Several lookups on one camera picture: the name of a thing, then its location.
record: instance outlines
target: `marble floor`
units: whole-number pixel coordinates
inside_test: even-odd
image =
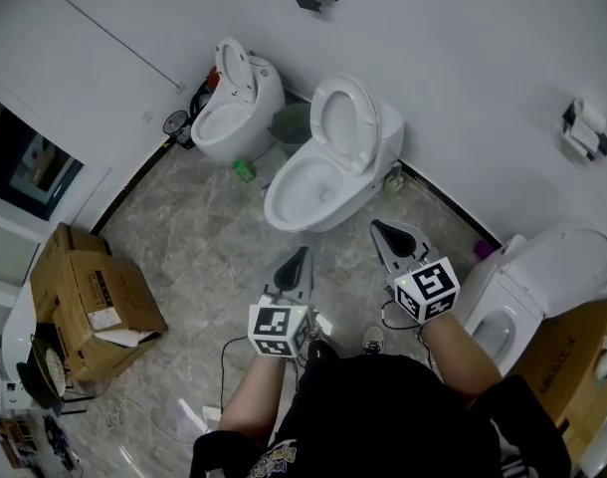
[[[316,308],[333,324],[332,339],[344,356],[360,353],[364,330],[380,323],[385,273],[369,237],[374,218],[395,218],[420,227],[447,255],[463,281],[476,263],[480,239],[449,208],[406,179],[396,196],[379,194],[338,227],[322,234],[289,234],[272,228],[263,213],[262,187],[285,157],[272,148],[256,162],[258,177],[243,183],[235,172],[209,162],[197,148],[172,147],[129,194],[102,235],[115,255],[143,270],[168,324],[161,341],[88,412],[61,418],[86,478],[188,476],[191,443],[201,433],[193,414],[219,406],[220,353],[228,340],[246,334],[248,307],[259,296],[263,269],[282,251],[306,244],[314,252]],[[392,306],[391,324],[408,320]],[[426,359],[413,332],[385,331],[388,354]],[[230,398],[254,351],[248,341],[231,344],[224,366],[224,398]],[[281,416],[295,392],[289,368]],[[160,433],[130,398],[177,441]],[[63,468],[55,464],[53,474]]]

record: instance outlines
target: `trash can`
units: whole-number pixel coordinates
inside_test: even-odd
[[[286,156],[291,157],[312,136],[310,105],[298,103],[279,110],[273,115],[271,134]]]

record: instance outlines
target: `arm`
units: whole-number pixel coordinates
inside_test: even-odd
[[[452,314],[427,323],[423,338],[445,385],[463,397],[477,398],[503,380],[492,359]]]
[[[277,419],[285,371],[283,359],[256,355],[224,409],[219,429],[244,434],[266,448]]]

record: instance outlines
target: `small bottle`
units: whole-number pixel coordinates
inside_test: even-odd
[[[237,176],[244,182],[250,182],[255,178],[255,172],[245,161],[233,161],[233,166],[235,167]]]

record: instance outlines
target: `toilet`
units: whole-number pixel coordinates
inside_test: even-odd
[[[215,65],[220,81],[191,126],[191,138],[214,161],[253,161],[273,144],[269,126],[285,105],[280,75],[230,37],[215,48]]]
[[[280,230],[324,232],[382,187],[398,160],[404,122],[351,75],[326,78],[310,108],[312,137],[278,172],[264,203]]]
[[[452,313],[505,375],[543,319],[606,285],[607,236],[589,223],[566,223],[530,241],[516,235],[477,265]]]

